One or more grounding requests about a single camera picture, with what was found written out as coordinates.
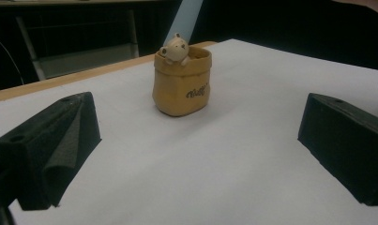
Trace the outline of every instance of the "brown pot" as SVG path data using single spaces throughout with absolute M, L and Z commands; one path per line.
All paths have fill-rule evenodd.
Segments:
M 212 54 L 189 47 L 189 57 L 184 66 L 180 62 L 169 65 L 159 52 L 155 54 L 153 99 L 161 112 L 171 116 L 186 115 L 207 104 Z

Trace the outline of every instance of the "cable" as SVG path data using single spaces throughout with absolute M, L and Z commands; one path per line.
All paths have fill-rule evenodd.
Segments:
M 10 55 L 8 49 L 2 44 L 2 42 L 0 41 L 0 45 L 2 46 L 2 48 L 7 52 L 7 54 L 9 55 L 9 58 L 10 60 L 12 61 L 13 65 L 15 66 L 17 72 L 19 73 L 19 76 L 20 76 L 20 80 L 22 81 L 22 85 L 24 85 L 24 80 L 23 80 L 23 77 L 22 77 L 22 73 L 20 73 L 19 71 L 19 68 L 17 67 L 15 61 L 13 60 L 13 57 Z

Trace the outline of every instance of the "black block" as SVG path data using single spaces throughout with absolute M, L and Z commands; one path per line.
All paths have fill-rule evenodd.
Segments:
M 0 138 L 0 163 L 11 169 L 23 210 L 58 205 L 100 142 L 92 94 L 62 98 Z
M 298 139 L 360 202 L 378 205 L 378 118 L 309 94 Z

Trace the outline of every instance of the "figurine ear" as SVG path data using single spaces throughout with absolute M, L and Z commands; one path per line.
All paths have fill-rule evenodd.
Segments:
M 165 56 L 166 53 L 168 52 L 166 49 L 167 49 L 166 47 L 162 47 L 162 48 L 160 48 L 159 51 L 161 52 L 161 55 L 162 55 L 162 56 Z

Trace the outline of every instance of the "wooden table edge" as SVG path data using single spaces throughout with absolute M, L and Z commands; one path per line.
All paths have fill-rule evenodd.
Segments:
M 216 44 L 214 41 L 205 41 L 198 44 L 193 44 L 196 47 L 206 47 Z M 113 71 L 117 71 L 124 68 L 134 67 L 143 63 L 151 62 L 154 60 L 154 54 L 149 54 L 146 56 L 142 56 L 139 58 L 129 59 L 127 61 L 122 61 L 115 64 L 110 64 L 103 67 L 96 67 L 76 73 L 71 73 L 69 75 L 60 76 L 56 78 L 52 78 L 49 80 L 41 81 L 41 82 L 32 82 L 29 84 L 25 84 L 22 86 L 16 86 L 4 90 L 0 90 L 0 101 L 28 95 L 37 91 L 46 90 L 49 88 L 53 88 L 56 86 L 61 86 L 67 83 L 74 83 L 81 80 L 85 80 L 92 77 L 97 77 L 102 74 L 110 73 Z

